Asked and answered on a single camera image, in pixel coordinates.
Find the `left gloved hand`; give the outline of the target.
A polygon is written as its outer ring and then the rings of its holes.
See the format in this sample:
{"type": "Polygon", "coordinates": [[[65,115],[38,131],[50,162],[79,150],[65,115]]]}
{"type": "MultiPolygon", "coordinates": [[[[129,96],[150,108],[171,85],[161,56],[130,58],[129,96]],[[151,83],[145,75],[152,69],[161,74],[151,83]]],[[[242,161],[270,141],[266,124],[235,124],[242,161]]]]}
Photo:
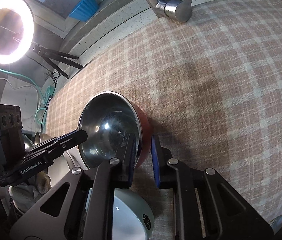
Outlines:
{"type": "Polygon", "coordinates": [[[9,196],[21,214],[26,213],[35,205],[52,187],[50,177],[43,171],[30,178],[28,183],[9,186],[9,196]]]}

